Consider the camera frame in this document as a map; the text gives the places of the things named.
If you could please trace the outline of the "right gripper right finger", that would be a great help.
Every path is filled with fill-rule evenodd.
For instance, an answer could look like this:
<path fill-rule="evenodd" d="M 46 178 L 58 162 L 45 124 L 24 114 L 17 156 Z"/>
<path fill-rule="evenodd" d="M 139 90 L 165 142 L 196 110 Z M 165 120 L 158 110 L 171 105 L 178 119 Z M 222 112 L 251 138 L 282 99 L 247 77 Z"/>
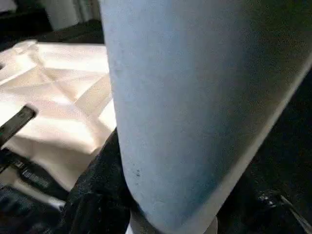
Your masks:
<path fill-rule="evenodd" d="M 310 234 L 312 225 L 284 196 L 233 191 L 217 214 L 219 234 Z"/>

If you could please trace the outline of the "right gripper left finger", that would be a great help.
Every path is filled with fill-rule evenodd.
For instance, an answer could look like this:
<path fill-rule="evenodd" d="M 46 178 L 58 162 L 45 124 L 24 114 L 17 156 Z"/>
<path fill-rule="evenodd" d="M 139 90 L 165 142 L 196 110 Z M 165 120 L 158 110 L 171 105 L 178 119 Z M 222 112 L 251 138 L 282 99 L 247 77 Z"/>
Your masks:
<path fill-rule="evenodd" d="M 113 130 L 69 193 L 62 215 L 62 233 L 124 234 L 131 205 L 117 130 Z"/>

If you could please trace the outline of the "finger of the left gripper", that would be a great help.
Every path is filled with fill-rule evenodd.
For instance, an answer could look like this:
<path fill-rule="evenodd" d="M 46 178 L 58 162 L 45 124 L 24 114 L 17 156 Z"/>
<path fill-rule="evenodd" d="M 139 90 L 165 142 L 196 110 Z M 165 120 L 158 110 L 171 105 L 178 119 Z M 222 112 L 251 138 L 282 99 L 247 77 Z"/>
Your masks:
<path fill-rule="evenodd" d="M 29 121 L 34 119 L 37 113 L 38 111 L 34 107 L 30 105 L 24 105 L 14 116 L 1 125 L 0 143 L 5 144 Z"/>

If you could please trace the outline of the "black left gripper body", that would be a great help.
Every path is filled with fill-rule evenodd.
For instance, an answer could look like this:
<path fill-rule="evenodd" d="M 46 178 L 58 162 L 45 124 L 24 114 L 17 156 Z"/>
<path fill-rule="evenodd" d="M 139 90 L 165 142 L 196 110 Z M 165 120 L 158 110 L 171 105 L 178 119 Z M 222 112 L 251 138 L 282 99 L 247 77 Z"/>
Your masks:
<path fill-rule="evenodd" d="M 43 167 L 4 148 L 0 171 L 11 167 L 19 179 L 45 195 L 65 201 L 66 191 Z M 59 205 L 41 202 L 10 185 L 0 186 L 0 232 L 2 234 L 44 234 L 60 220 Z"/>

